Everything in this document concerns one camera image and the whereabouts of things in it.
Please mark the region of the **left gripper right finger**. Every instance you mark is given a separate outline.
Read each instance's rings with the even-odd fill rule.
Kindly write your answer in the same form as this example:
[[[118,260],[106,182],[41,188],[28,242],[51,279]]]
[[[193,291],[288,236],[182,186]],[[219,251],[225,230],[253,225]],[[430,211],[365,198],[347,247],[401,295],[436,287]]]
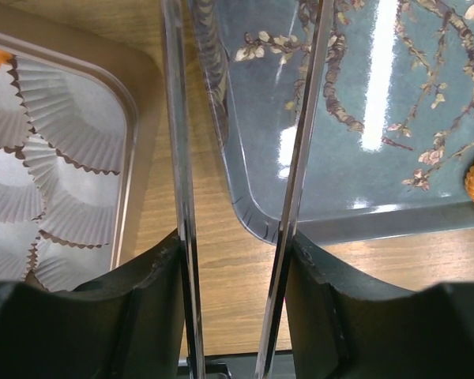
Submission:
[[[285,299],[299,378],[474,378],[474,282],[410,291],[296,235]]]

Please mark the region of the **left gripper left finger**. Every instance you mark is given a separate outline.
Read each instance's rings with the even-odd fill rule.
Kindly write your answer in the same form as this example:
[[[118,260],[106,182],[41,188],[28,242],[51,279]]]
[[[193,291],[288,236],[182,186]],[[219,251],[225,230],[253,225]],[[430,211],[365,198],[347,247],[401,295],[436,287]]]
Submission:
[[[0,378],[173,378],[183,324],[176,233],[72,291],[0,282]]]

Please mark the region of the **metal tongs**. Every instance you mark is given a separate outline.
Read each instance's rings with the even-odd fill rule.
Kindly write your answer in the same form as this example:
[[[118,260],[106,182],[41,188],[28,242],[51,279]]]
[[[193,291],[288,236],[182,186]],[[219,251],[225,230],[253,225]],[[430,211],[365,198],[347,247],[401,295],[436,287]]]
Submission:
[[[179,1],[162,1],[162,41],[167,91],[167,114],[171,138],[177,232],[183,255],[182,284],[190,377],[204,378],[205,356],[202,332],[198,250],[194,210],[193,176],[190,161],[190,128],[186,97],[182,10]],[[318,2],[311,44],[303,106],[299,116],[288,186],[273,262],[265,316],[261,330],[254,377],[269,378],[272,373],[277,335],[283,307],[292,244],[296,234],[299,208],[307,172],[310,141],[322,82],[322,71],[333,15],[333,2]]]

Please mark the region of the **brown cookie tin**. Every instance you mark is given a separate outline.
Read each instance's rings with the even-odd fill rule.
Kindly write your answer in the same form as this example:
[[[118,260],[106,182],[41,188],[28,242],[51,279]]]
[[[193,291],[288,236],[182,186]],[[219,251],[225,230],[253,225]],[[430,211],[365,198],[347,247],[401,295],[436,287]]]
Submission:
[[[134,258],[161,92],[147,55],[0,5],[0,281]]]

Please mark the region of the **white paper cupcake liner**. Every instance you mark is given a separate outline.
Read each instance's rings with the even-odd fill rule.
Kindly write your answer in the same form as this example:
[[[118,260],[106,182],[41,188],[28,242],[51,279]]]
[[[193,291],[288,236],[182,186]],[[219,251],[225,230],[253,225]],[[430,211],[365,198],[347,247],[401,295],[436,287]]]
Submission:
[[[67,163],[39,135],[22,149],[24,165],[44,203],[40,228],[63,241],[84,246],[113,242],[120,177],[97,174]]]
[[[86,77],[27,58],[16,61],[17,83],[36,132],[75,163],[118,174],[126,117],[116,98]]]

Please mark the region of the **floral blue serving tray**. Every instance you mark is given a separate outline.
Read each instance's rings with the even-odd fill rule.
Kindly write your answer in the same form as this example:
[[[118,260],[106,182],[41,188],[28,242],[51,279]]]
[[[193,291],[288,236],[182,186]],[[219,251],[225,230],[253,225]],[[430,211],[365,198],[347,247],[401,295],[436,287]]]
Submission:
[[[191,1],[241,224],[277,240],[315,1]],[[300,231],[320,245],[474,227],[474,1],[330,1]]]

